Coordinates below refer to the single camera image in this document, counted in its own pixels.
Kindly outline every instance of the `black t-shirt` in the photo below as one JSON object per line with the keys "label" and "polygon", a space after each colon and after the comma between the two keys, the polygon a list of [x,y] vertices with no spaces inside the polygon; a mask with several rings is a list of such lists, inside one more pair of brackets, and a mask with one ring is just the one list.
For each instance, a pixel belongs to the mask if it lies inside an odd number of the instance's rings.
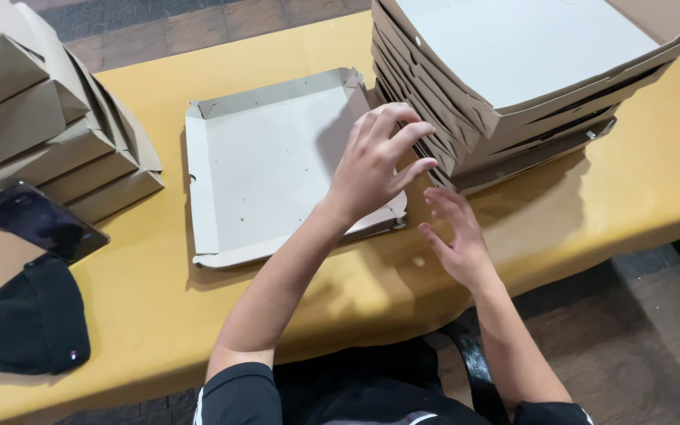
{"label": "black t-shirt", "polygon": [[[429,425],[488,422],[441,391],[422,388],[390,377],[371,377],[334,384],[321,377],[314,386],[318,397],[301,395],[299,410],[286,423],[305,425]],[[197,425],[276,424],[283,422],[283,406],[274,374],[262,363],[236,364],[215,375],[201,390]],[[590,425],[579,405],[569,403],[520,403],[515,425]]]}

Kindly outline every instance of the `smartphone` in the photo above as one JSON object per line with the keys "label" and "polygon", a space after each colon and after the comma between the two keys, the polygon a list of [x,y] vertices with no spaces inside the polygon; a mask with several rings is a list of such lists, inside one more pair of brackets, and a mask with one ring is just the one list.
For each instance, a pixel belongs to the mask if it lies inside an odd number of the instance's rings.
{"label": "smartphone", "polygon": [[23,181],[0,192],[0,228],[46,249],[67,264],[109,243],[109,236]]}

